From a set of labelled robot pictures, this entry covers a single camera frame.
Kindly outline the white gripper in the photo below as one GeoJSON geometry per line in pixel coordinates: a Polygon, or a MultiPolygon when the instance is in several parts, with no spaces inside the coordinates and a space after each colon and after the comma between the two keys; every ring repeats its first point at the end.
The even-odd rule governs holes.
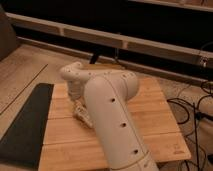
{"type": "Polygon", "coordinates": [[[82,111],[82,103],[78,100],[82,97],[84,91],[84,84],[79,81],[69,81],[68,86],[68,95],[70,99],[74,102],[73,106],[73,116],[79,117],[82,111]]]}

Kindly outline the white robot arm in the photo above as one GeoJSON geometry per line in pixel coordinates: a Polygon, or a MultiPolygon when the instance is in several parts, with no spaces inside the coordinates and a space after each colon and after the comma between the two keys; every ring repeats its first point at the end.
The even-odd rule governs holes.
{"type": "Polygon", "coordinates": [[[72,100],[84,98],[110,171],[159,171],[127,108],[139,90],[133,72],[84,70],[81,62],[74,62],[62,67],[60,75],[72,100]]]}

